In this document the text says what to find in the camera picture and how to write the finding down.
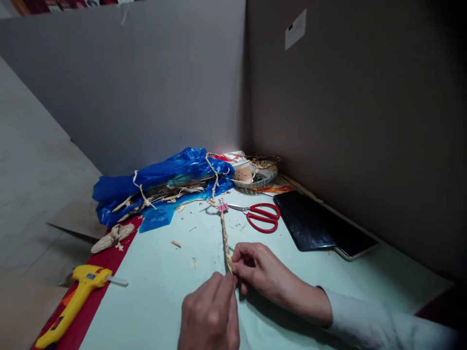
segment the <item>glue gun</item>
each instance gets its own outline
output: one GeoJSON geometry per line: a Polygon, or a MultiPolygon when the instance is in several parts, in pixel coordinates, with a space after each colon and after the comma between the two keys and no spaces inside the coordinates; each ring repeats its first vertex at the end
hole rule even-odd
{"type": "Polygon", "coordinates": [[[66,333],[78,312],[83,307],[86,299],[96,288],[102,288],[107,281],[127,286],[124,280],[112,277],[112,271],[94,265],[81,265],[73,270],[73,279],[78,280],[78,288],[75,290],[69,304],[63,310],[60,317],[36,342],[36,348],[45,349],[52,343],[58,342],[66,333]]]}

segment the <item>cardboard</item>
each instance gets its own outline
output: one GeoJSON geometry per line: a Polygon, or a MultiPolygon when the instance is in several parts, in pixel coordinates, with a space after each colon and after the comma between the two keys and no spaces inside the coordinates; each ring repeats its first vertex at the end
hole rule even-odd
{"type": "Polygon", "coordinates": [[[107,227],[100,224],[96,215],[97,202],[74,199],[64,206],[57,214],[47,221],[49,225],[82,234],[95,239],[101,239],[107,227]]]}
{"type": "Polygon", "coordinates": [[[29,350],[67,289],[0,271],[0,349],[29,350]]]}

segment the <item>left hand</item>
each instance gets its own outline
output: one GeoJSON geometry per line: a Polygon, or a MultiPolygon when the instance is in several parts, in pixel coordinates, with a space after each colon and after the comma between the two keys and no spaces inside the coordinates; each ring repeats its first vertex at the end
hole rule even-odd
{"type": "Polygon", "coordinates": [[[238,350],[235,283],[231,273],[212,277],[187,295],[181,306],[179,350],[238,350]]]}

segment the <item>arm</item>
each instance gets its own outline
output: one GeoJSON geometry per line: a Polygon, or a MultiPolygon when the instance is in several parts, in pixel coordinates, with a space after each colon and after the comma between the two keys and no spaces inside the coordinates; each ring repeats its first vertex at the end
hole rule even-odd
{"type": "Polygon", "coordinates": [[[261,243],[238,243],[232,256],[240,290],[248,285],[272,302],[364,349],[446,349],[456,333],[420,318],[310,286],[261,243]]]}

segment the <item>scissor blade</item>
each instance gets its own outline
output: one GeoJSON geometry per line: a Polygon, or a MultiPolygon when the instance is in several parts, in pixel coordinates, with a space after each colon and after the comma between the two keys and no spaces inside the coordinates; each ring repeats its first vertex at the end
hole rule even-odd
{"type": "Polygon", "coordinates": [[[244,207],[239,207],[239,206],[236,206],[235,204],[227,204],[229,206],[229,208],[232,208],[232,209],[235,209],[235,210],[239,210],[239,211],[243,211],[245,210],[244,207]]]}

